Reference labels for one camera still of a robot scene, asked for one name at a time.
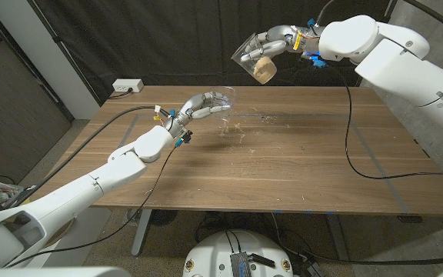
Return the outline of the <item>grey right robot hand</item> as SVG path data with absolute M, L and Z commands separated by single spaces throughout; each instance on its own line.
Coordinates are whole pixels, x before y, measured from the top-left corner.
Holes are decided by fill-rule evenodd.
M 250 38 L 249 43 L 242 47 L 241 61 L 273 58 L 283 52 L 319 55 L 318 45 L 322 31 L 321 27 L 277 25 L 257 34 L 255 38 Z

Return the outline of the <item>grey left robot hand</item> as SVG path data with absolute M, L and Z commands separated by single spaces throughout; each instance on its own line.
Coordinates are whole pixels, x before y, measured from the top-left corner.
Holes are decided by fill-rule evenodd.
M 185 132 L 185 126 L 193 119 L 202 119 L 214 113 L 230 110 L 229 98 L 220 92 L 205 92 L 192 96 L 168 121 L 165 129 L 173 138 Z

